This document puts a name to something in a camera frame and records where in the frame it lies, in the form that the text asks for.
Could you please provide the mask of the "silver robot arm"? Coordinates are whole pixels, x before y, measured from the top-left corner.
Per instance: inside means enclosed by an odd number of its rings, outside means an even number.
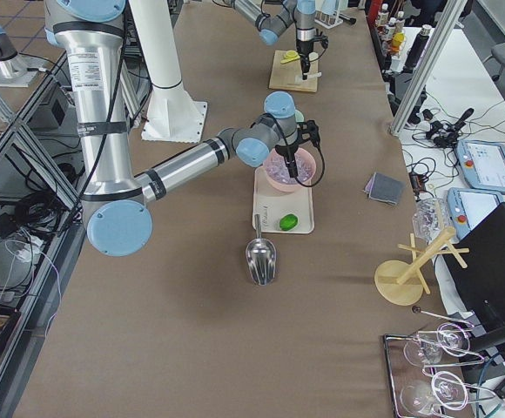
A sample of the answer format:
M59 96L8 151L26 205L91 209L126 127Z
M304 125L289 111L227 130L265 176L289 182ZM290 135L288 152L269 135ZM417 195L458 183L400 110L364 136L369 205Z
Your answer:
M260 38L267 45L273 45L290 27L295 28L296 48L300 56L301 76L303 80L310 78L310 54L314 45L320 43L324 50L328 47L328 38L322 31L315 28L315 2L310 0L280 1L281 10L276 15L264 12L253 1L231 0L224 5L236 10L259 32Z
M87 179L80 194L87 237L101 253L125 256L152 235L148 203L237 157L257 167L277 152L290 173L305 142L320 142L312 120L300 122L290 94L266 97L263 113L246 128L202 139L206 105L185 90L165 1L48 1L48 40L65 49ZM151 83L143 136L189 148L134 174L129 151L128 83L122 79L125 40L134 24Z

